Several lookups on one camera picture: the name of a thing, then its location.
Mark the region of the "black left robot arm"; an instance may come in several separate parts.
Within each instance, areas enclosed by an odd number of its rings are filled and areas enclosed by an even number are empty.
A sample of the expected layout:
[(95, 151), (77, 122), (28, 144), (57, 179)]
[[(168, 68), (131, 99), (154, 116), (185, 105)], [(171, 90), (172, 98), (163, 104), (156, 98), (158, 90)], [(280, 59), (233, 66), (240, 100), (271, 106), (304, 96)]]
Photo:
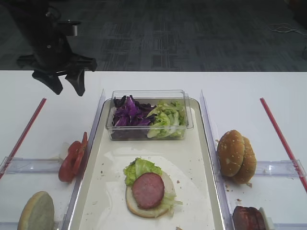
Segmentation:
[(79, 21), (62, 21), (60, 11), (52, 13), (47, 0), (2, 0), (4, 6), (33, 53), (20, 56), (17, 65), (34, 70), (32, 77), (59, 95), (63, 86), (60, 76), (73, 86), (79, 96), (85, 92), (84, 72), (96, 71), (95, 58), (73, 53), (67, 40), (77, 35)]

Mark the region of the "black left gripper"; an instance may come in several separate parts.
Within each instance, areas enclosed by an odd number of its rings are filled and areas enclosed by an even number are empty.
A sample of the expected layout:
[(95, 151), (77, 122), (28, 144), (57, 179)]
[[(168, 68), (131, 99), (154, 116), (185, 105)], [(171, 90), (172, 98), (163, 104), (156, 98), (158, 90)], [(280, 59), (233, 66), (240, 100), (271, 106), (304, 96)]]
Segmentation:
[(17, 23), (25, 40), (31, 47), (31, 55), (20, 56), (17, 65), (21, 68), (28, 66), (34, 70), (32, 77), (50, 88), (56, 95), (59, 95), (63, 86), (57, 75), (46, 72), (74, 70), (67, 74), (65, 79), (73, 86), (78, 96), (85, 92), (84, 69), (95, 71), (97, 62), (95, 58), (85, 57), (72, 51), (67, 36), (76, 36), (79, 21), (49, 20), (26, 21)]

